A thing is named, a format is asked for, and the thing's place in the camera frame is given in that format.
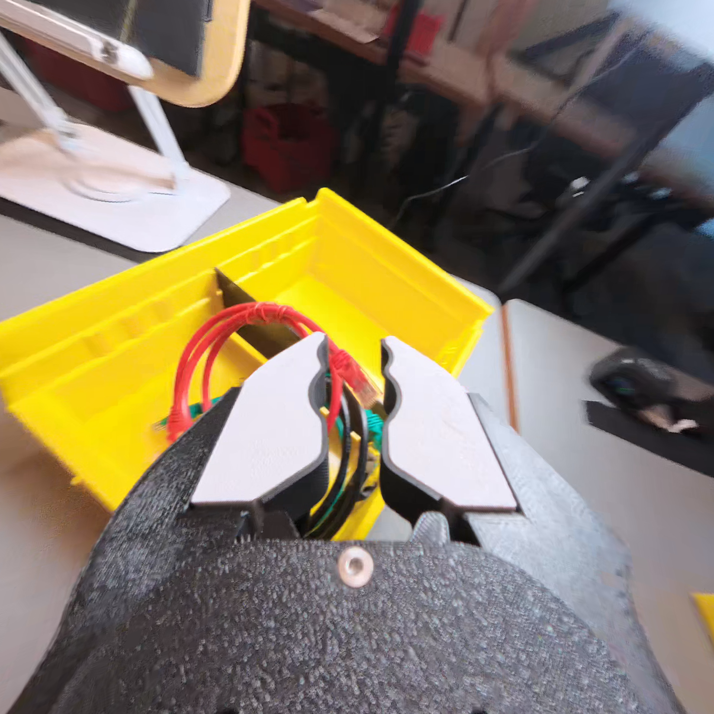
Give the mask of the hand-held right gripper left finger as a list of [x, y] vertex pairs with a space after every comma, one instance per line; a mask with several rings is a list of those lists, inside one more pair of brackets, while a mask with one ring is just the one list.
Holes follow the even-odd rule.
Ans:
[[328, 488], [328, 339], [316, 332], [272, 357], [239, 390], [192, 493], [195, 508], [310, 511]]

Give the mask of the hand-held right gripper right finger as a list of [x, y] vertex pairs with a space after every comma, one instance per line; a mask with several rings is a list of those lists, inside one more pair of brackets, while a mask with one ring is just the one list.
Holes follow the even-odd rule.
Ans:
[[394, 336], [385, 380], [380, 492], [396, 513], [515, 513], [518, 501], [467, 390]]

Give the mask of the yellow plastic bin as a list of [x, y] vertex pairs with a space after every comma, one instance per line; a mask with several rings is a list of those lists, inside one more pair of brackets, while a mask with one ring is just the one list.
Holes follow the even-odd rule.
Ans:
[[714, 641], [714, 595], [706, 593], [692, 593], [692, 602], [696, 607], [701, 618], [702, 624], [705, 627], [710, 642], [713, 647]]
[[[224, 309], [214, 269], [256, 299]], [[299, 199], [1, 323], [1, 396], [107, 510], [157, 461], [196, 454], [180, 515], [231, 514], [255, 535], [276, 515], [305, 540], [355, 540], [385, 504], [381, 341], [457, 380], [492, 309], [335, 193]], [[310, 511], [191, 506], [245, 380], [269, 359], [237, 334], [282, 324], [328, 339], [328, 488]]]

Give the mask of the black bin divider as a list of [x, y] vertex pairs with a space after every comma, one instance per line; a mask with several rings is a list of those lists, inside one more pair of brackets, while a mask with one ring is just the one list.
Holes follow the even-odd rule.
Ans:
[[[228, 278], [221, 270], [215, 268], [214, 272], [224, 309], [256, 302], [253, 296]], [[246, 325], [239, 328], [237, 334], [267, 359], [296, 344], [300, 339], [293, 329], [282, 324]]]

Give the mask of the black device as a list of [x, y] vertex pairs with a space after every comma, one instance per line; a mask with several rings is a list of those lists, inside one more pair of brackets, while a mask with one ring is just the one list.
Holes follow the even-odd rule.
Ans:
[[713, 386], [636, 348], [622, 347], [596, 362], [588, 379], [612, 406], [644, 424], [713, 438]]

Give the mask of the red storage crate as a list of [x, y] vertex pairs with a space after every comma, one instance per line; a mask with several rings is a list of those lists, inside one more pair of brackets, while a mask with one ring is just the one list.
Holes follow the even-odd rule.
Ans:
[[241, 142], [245, 165], [287, 193], [330, 178], [338, 133], [314, 103], [274, 103], [245, 110]]

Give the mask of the black board with wooden back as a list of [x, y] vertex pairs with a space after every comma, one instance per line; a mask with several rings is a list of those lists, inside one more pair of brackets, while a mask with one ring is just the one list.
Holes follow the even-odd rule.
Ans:
[[250, 1], [36, 1], [138, 49], [154, 77], [144, 88], [190, 109], [219, 102], [244, 61]]

